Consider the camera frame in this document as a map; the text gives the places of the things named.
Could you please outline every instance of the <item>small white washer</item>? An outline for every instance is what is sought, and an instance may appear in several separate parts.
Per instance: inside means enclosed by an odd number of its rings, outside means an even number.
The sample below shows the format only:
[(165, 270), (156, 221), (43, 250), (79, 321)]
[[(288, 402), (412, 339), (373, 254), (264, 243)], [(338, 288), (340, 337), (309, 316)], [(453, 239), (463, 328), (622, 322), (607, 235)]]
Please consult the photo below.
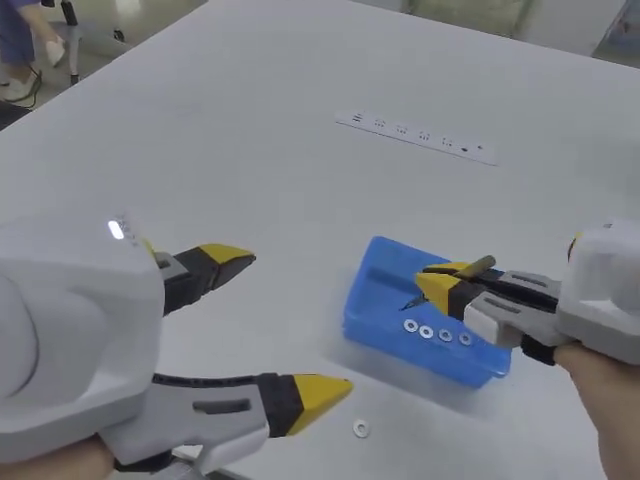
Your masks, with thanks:
[(404, 321), (404, 329), (409, 333), (415, 333), (418, 331), (418, 322), (411, 320), (410, 318)]
[(356, 420), (353, 422), (353, 433), (358, 438), (367, 438), (369, 433), (371, 433), (371, 429), (369, 424), (364, 420)]
[(453, 336), (451, 335), (451, 332), (445, 328), (441, 329), (438, 332), (438, 337), (443, 342), (450, 342), (451, 340), (453, 340)]
[(418, 333), (422, 338), (426, 338), (426, 339), (433, 338), (433, 328), (429, 327), (428, 325), (422, 325), (418, 329)]
[(466, 333), (466, 332), (461, 333), (461, 334), (458, 336), (458, 340), (460, 340), (460, 343), (461, 343), (462, 345), (465, 345), (465, 346), (467, 346), (467, 347), (471, 345), (471, 335), (469, 335), (469, 334), (468, 334), (468, 333)]

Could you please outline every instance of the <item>white table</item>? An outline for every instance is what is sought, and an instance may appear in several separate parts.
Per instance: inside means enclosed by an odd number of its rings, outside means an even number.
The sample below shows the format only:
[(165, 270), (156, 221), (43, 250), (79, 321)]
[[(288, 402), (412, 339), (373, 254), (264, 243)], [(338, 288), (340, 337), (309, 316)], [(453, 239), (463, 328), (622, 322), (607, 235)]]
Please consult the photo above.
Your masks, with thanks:
[[(158, 248), (257, 252), (166, 321), (160, 370), (321, 372), (355, 391), (243, 475), (599, 479), (559, 368), (516, 353), (470, 393), (340, 323), (376, 234), (559, 277), (575, 231), (639, 216), (638, 98), (638, 71), (355, 3), (216, 0), (0, 135), (0, 219), (116, 201)], [(351, 108), (482, 139), (501, 165), (335, 125)]]

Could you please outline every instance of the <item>gray gripper part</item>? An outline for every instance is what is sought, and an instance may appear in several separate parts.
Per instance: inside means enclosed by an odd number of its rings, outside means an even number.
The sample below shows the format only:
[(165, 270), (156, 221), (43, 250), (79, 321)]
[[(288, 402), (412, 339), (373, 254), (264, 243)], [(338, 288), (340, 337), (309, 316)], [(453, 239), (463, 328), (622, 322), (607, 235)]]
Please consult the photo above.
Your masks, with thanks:
[(555, 313), (511, 302), (489, 292), (478, 295), (470, 305), (493, 318), (498, 324), (514, 327), (543, 345), (552, 347), (571, 341), (557, 330), (558, 318)]
[(207, 477), (199, 470), (183, 462), (172, 463), (149, 478), (153, 480), (207, 480)]
[(98, 434), (123, 465), (182, 445), (215, 447), (266, 428), (256, 385), (189, 388), (151, 384), (135, 418)]
[(640, 335), (607, 324), (606, 317), (589, 320), (558, 309), (560, 328), (596, 352), (630, 365), (640, 365)]
[(162, 273), (163, 280), (166, 281), (170, 278), (189, 273), (188, 270), (172, 255), (165, 252), (156, 252), (155, 256), (158, 267), (160, 268), (160, 273)]
[(557, 280), (552, 280), (544, 275), (536, 275), (535, 273), (508, 271), (500, 277), (501, 282), (512, 283), (521, 287), (544, 293), (556, 300), (560, 296), (560, 284)]

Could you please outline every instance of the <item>electrical outlet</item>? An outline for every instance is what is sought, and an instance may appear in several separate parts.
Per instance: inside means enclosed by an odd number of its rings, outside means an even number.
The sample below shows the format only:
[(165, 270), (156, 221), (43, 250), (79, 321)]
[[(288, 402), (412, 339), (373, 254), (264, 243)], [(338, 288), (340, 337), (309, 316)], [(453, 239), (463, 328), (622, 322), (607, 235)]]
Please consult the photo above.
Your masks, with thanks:
[(336, 122), (487, 165), (497, 165), (493, 149), (483, 142), (460, 140), (457, 135), (437, 135), (431, 129), (414, 127), (404, 122), (392, 122), (383, 115), (365, 111), (342, 112), (336, 115)]

